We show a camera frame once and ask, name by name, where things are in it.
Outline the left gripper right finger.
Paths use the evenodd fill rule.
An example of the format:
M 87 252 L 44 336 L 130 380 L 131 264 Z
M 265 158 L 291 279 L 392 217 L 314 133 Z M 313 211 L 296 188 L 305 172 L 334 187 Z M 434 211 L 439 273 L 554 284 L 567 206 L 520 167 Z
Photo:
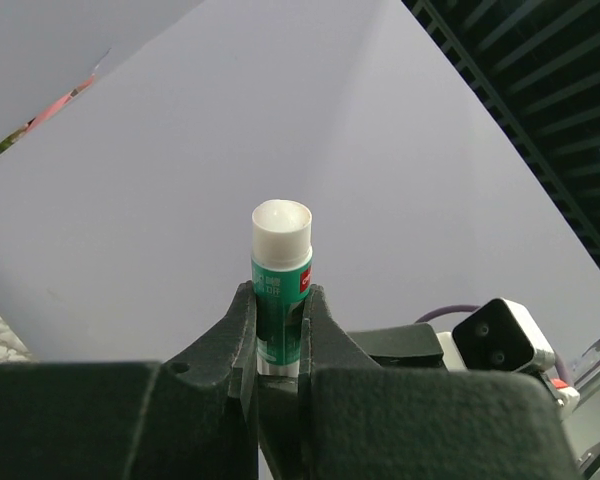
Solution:
M 259 380 L 259 441 L 277 479 L 576 479 L 548 389 L 498 371 L 386 368 L 334 321 L 302 314 L 297 377 Z

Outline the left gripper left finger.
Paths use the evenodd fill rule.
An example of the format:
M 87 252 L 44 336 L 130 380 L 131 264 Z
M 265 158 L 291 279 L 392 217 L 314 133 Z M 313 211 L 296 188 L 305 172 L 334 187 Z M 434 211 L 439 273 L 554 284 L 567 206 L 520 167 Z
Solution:
M 167 362 L 0 364 L 0 479 L 254 479 L 256 302 Z

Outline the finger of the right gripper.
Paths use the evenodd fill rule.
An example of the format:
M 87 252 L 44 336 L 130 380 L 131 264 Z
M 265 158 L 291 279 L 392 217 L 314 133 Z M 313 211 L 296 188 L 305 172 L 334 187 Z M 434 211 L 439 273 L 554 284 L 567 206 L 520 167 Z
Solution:
M 443 368 L 444 351 L 425 323 L 386 329 L 349 331 L 348 336 L 385 368 Z

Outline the green white glue stick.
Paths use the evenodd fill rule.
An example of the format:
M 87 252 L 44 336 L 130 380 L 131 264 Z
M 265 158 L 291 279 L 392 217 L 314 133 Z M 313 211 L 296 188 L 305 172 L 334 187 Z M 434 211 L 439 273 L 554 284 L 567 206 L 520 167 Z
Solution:
M 311 284 L 311 234 L 311 211 L 299 202 L 267 200 L 252 213 L 252 284 L 263 375 L 298 375 L 301 323 Z

